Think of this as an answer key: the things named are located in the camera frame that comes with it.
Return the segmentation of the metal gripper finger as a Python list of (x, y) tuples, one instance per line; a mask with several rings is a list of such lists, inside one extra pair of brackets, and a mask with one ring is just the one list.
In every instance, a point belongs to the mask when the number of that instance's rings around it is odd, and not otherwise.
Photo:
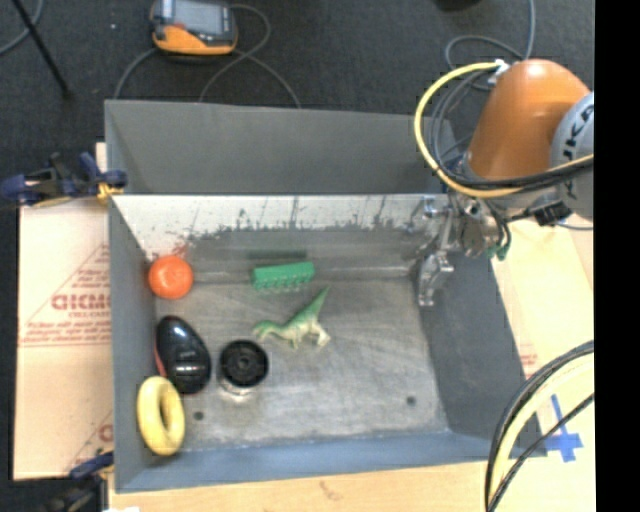
[(435, 292), (441, 289), (455, 267), (449, 261), (446, 252), (436, 252), (426, 256), (419, 267), (418, 302), (422, 307), (434, 304)]
[(422, 218), (435, 221), (449, 215), (449, 199), (447, 196), (424, 196), (422, 202)]

